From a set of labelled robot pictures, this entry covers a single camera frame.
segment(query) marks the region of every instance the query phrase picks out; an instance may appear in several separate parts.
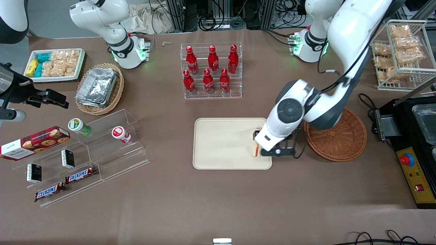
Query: red bottle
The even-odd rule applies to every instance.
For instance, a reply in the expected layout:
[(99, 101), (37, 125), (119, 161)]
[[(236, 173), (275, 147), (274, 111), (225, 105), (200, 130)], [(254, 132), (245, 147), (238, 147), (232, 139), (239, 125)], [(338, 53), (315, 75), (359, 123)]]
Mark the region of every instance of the red bottle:
[(183, 84), (185, 84), (186, 91), (188, 95), (193, 96), (197, 93), (197, 90), (195, 89), (194, 85), (194, 79), (189, 75), (188, 70), (183, 71)]
[(188, 64), (188, 69), (191, 74), (195, 76), (198, 74), (197, 57), (195, 57), (194, 53), (192, 52), (191, 46), (186, 47), (186, 53), (186, 63)]
[(212, 75), (218, 74), (218, 69), (219, 69), (218, 55), (215, 53), (214, 45), (209, 46), (208, 62), (209, 62), (209, 69), (211, 70), (211, 74)]
[(238, 69), (239, 56), (236, 53), (236, 45), (232, 44), (230, 46), (230, 54), (228, 55), (228, 72), (235, 74)]
[(215, 93), (214, 79), (211, 76), (211, 72), (209, 71), (209, 69), (204, 69), (203, 83), (204, 83), (204, 90), (208, 95)]
[(230, 77), (227, 75), (227, 69), (221, 70), (221, 77), (219, 78), (219, 88), (223, 94), (230, 92)]

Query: brown wicker basket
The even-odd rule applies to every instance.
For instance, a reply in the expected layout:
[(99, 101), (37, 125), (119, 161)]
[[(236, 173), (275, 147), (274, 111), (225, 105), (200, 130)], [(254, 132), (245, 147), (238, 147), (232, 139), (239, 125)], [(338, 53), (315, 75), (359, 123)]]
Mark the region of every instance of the brown wicker basket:
[(317, 130), (304, 123), (307, 141), (316, 153), (334, 162), (351, 161), (366, 146), (367, 133), (360, 118), (350, 109), (344, 108), (341, 119), (331, 129)]
[[(76, 101), (77, 106), (79, 107), (79, 109), (83, 112), (92, 114), (92, 115), (103, 115), (106, 114), (110, 111), (112, 111), (116, 104), (118, 104), (119, 99), (121, 98), (121, 94), (123, 93), (123, 89), (124, 89), (124, 78), (123, 75), (121, 74), (121, 71), (118, 67), (116, 67), (113, 64), (99, 64), (94, 66), (93, 68), (110, 68), (113, 69), (114, 71), (116, 71), (118, 73), (118, 76), (116, 78), (116, 84), (112, 90), (112, 94), (110, 96), (109, 99), (109, 103), (106, 107), (97, 107), (97, 106), (89, 106), (89, 105), (82, 105), (79, 102)], [(88, 72), (91, 70), (89, 69), (82, 77), (82, 79), (80, 80), (79, 86), (77, 88), (77, 91), (79, 91), (83, 80), (85, 79), (86, 75), (88, 74)]]

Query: teal package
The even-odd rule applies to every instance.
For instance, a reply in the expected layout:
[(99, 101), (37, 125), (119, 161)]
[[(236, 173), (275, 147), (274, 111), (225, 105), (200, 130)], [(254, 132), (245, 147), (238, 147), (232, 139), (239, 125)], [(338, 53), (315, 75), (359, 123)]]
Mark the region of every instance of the teal package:
[(39, 65), (36, 67), (34, 78), (40, 78), (42, 75), (42, 63), (39, 63)]
[(49, 61), (49, 60), (50, 60), (50, 56), (51, 56), (51, 53), (38, 54), (36, 60), (37, 60), (39, 63), (46, 62), (46, 61)]

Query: red cookie box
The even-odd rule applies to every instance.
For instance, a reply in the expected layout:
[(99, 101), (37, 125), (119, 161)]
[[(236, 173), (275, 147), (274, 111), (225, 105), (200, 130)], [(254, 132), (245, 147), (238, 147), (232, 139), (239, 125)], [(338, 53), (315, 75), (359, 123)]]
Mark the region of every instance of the red cookie box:
[(67, 130), (61, 129), (58, 126), (53, 126), (30, 136), (2, 145), (0, 148), (0, 157), (18, 161), (69, 140), (70, 134)]

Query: brown table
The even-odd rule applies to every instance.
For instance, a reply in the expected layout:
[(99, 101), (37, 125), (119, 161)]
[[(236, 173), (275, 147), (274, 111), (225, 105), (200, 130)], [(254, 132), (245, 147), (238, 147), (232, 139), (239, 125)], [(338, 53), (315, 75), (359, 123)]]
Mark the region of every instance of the brown table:
[[(182, 93), (180, 43), (243, 40), (244, 95), (241, 99), (186, 101)], [(162, 42), (172, 42), (162, 47)], [(30, 38), (30, 49), (83, 48), (85, 69), (111, 62), (102, 38)], [(328, 52), (321, 69), (340, 63)], [(387, 238), (386, 229), (436, 243), (435, 210), (418, 210), (395, 154), (368, 133), (362, 155), (333, 163), (310, 147), (303, 156), (274, 158), (269, 170), (196, 170), (192, 166), (194, 122), (200, 117), (267, 117), (287, 82), (305, 79), (324, 88), (335, 74), (317, 74), (316, 64), (289, 55), (261, 31), (194, 32), (157, 35), (150, 61), (122, 70), (123, 96), (114, 111), (126, 108), (137, 120), (140, 142), (150, 163), (79, 195), (40, 208), (13, 161), (0, 161), (0, 240), (2, 244), (211, 244), (231, 237), (236, 245), (333, 244), (353, 241), (354, 231)], [(404, 93), (378, 91), (369, 64), (347, 107), (370, 132), (367, 108), (357, 94), (382, 106)], [(85, 122), (74, 103), (77, 83), (38, 85), (68, 97), (70, 108), (43, 105), (24, 110), (27, 119), (4, 123), (0, 143), (70, 118)], [(303, 139), (298, 145), (301, 149)]]

